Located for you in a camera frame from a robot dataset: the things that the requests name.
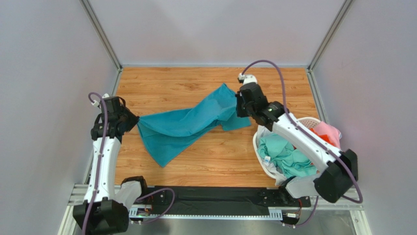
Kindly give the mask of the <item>teal blue t-shirt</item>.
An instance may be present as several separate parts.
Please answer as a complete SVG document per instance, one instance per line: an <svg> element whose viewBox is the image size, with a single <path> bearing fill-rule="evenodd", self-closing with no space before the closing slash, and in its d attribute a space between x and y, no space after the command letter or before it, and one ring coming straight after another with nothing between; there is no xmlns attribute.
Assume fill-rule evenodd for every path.
<svg viewBox="0 0 417 235"><path fill-rule="evenodd" d="M251 125L248 117L238 117L235 93L222 84L192 108L141 116L137 123L145 149L161 167L220 125L232 131Z"/></svg>

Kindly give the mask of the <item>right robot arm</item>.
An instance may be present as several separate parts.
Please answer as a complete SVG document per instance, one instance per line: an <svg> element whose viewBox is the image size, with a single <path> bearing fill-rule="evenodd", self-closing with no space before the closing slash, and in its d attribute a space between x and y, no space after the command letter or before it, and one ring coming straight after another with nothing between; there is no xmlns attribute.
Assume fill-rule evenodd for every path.
<svg viewBox="0 0 417 235"><path fill-rule="evenodd" d="M293 198L319 196L336 203L340 198L349 199L346 192L355 187L362 203L363 195L358 187L358 159L355 152L327 143L300 121L281 103L269 102L256 82L243 82L236 93L237 114L251 117L257 124L288 140L317 168L311 176L292 177L283 183L284 189Z"/></svg>

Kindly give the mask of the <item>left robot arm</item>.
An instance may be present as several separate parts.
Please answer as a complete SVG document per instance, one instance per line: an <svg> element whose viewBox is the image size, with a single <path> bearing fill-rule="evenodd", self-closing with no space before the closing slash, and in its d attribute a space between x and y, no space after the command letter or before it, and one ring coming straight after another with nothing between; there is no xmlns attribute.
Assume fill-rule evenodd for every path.
<svg viewBox="0 0 417 235"><path fill-rule="evenodd" d="M130 177L115 191L116 162L123 135L138 123L126 102L119 96L99 95L91 99L101 113L91 129L93 162L90 181L82 204L73 208L73 218L84 235L113 235L127 231L129 209L146 187L143 177Z"/></svg>

